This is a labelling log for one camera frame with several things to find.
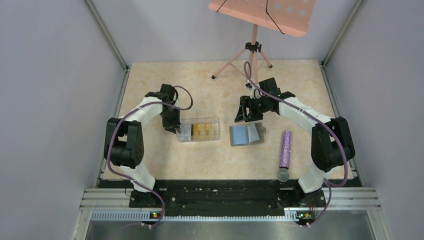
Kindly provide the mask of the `clear plastic card box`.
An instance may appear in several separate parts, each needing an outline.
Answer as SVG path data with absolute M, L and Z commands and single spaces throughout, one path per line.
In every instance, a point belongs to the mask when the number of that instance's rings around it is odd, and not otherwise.
M 180 143 L 218 141 L 220 123 L 218 117 L 183 118 L 176 132 Z

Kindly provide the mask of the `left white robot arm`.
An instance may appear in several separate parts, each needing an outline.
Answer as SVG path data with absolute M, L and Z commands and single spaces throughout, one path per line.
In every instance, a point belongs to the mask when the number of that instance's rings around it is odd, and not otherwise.
M 180 130 L 179 93 L 176 87 L 162 84 L 157 92 L 148 92 L 141 103 L 126 115 L 110 118 L 106 123 L 104 158 L 107 166 L 118 167 L 120 176 L 133 184 L 132 207 L 149 208 L 160 205 L 156 179 L 143 163 L 145 154 L 143 127 L 160 116 L 162 127 L 173 134 Z

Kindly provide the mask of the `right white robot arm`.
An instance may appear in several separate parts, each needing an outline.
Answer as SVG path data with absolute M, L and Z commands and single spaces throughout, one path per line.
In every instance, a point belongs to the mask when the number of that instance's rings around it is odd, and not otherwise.
M 299 206 L 307 206 L 323 184 L 343 187 L 349 174 L 348 161 L 356 152 L 348 121 L 319 113 L 302 103 L 293 93 L 281 92 L 272 77 L 254 83 L 248 79 L 251 95 L 240 97 L 240 106 L 234 119 L 238 122 L 262 120 L 264 113 L 273 112 L 288 118 L 311 136 L 312 163 L 297 180 L 293 200 Z

